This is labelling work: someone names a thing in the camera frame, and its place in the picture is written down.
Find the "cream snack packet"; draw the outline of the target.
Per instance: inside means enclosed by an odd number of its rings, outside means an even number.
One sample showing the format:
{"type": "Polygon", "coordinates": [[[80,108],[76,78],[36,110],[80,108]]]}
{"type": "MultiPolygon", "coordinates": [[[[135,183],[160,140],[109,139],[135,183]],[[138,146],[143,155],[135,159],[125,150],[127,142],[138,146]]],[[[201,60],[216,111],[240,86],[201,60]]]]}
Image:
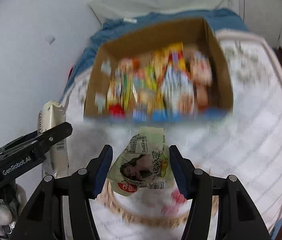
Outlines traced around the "cream snack packet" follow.
{"type": "Polygon", "coordinates": [[[55,178],[68,176],[69,161],[67,152],[67,142],[64,137],[57,135],[62,132],[61,128],[55,127],[66,121],[66,113],[62,105],[57,101],[49,101],[38,113],[37,132],[38,134],[49,132],[49,142],[52,144],[45,154],[46,160],[42,164],[43,175],[51,174],[55,178]]]}

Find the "yellow panda snack bag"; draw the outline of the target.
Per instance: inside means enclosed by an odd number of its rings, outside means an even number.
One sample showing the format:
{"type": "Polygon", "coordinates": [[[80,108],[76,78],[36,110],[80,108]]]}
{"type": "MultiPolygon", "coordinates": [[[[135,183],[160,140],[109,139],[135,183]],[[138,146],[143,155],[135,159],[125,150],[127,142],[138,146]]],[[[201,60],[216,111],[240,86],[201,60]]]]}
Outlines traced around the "yellow panda snack bag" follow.
{"type": "Polygon", "coordinates": [[[124,78],[113,78],[110,81],[107,91],[107,105],[115,106],[119,105],[124,108],[124,78]]]}

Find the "green white snack packet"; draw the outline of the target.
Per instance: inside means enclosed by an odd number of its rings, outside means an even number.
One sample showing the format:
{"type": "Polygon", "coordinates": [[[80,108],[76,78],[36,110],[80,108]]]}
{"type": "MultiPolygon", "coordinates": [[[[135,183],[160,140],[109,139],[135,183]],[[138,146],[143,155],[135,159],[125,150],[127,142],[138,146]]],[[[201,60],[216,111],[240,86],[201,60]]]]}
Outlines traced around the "green white snack packet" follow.
{"type": "Polygon", "coordinates": [[[142,127],[117,157],[107,179],[112,191],[125,197],[141,188],[171,187],[173,174],[164,129],[142,127]]]}

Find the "yellow black noodle packet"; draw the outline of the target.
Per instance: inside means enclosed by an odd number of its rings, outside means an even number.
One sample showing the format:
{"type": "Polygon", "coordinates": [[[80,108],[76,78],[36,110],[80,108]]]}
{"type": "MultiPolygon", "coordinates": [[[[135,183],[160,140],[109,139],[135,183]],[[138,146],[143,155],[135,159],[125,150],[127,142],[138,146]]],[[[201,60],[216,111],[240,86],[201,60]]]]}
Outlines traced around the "yellow black noodle packet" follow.
{"type": "Polygon", "coordinates": [[[183,43],[173,43],[153,53],[154,73],[167,114],[194,113],[194,89],[183,55],[183,43]]]}

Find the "white floral quilt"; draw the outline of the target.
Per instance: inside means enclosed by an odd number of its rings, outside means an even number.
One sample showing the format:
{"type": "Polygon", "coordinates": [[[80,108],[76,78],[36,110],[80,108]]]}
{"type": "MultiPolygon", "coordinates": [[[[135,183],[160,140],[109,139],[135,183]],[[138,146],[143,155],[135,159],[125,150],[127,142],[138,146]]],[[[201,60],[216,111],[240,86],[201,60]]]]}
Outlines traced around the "white floral quilt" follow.
{"type": "MultiPolygon", "coordinates": [[[[282,67],[266,41],[251,33],[217,31],[230,68],[234,107],[222,120],[164,125],[168,144],[176,145],[194,166],[212,176],[234,174],[248,191],[270,234],[282,224],[282,67]]],[[[107,190],[91,201],[101,239],[180,239],[183,219],[154,224],[142,211],[159,196],[154,215],[173,215],[190,203],[167,191],[148,190],[125,198],[107,190]]]]}

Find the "small red snack packet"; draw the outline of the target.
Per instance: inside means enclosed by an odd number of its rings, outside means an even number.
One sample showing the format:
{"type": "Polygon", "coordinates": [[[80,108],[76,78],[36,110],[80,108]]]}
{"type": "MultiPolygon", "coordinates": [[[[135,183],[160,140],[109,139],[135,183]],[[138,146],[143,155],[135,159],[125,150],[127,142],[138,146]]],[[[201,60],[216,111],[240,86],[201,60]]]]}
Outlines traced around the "small red snack packet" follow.
{"type": "Polygon", "coordinates": [[[123,117],[125,116],[125,111],[120,104],[109,105],[108,113],[112,116],[123,117]]]}

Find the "colourful candy bag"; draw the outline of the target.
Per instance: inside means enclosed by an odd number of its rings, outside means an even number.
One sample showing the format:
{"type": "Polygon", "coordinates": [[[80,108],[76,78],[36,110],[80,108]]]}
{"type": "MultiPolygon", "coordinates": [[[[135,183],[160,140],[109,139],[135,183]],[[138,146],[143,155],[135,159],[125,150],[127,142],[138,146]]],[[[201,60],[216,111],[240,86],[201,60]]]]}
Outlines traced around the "colourful candy bag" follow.
{"type": "Polygon", "coordinates": [[[132,82],[132,93],[136,100],[142,94],[149,95],[150,97],[156,96],[158,85],[152,65],[139,68],[136,72],[130,74],[130,79],[132,82]]]}

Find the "brown snack bag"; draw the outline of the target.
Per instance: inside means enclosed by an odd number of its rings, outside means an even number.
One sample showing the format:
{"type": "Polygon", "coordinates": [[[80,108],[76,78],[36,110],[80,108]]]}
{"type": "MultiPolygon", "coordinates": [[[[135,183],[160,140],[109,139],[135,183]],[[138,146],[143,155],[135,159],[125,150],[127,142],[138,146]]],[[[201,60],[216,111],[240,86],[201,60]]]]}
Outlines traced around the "brown snack bag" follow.
{"type": "Polygon", "coordinates": [[[192,48],[186,49],[184,56],[194,87],[196,106],[202,111],[209,106],[209,88],[213,81],[211,64],[207,56],[192,48]]]}

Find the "brown cardboard box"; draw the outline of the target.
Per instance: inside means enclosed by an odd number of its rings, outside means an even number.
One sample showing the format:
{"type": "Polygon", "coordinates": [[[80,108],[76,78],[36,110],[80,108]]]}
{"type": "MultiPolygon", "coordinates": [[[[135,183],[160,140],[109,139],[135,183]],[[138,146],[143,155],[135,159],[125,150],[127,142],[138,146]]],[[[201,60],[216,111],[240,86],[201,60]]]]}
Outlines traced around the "brown cardboard box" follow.
{"type": "Polygon", "coordinates": [[[150,25],[103,44],[84,117],[135,122],[221,119],[234,104],[228,65],[204,18],[150,25]]]}

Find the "blue bed sheet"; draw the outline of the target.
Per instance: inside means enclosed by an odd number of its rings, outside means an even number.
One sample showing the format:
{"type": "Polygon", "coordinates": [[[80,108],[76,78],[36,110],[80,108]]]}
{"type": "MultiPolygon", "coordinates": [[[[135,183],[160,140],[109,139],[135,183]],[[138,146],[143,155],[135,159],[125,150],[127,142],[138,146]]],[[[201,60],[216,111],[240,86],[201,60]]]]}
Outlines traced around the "blue bed sheet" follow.
{"type": "Polygon", "coordinates": [[[225,8],[214,10],[189,10],[175,14],[151,12],[145,16],[134,18],[120,18],[117,20],[108,19],[102,24],[101,29],[89,38],[88,46],[76,61],[76,64],[69,75],[61,99],[63,99],[69,90],[71,90],[77,76],[92,67],[99,46],[151,24],[191,17],[205,18],[213,31],[221,29],[232,29],[245,32],[250,31],[239,15],[232,10],[225,8]]]}

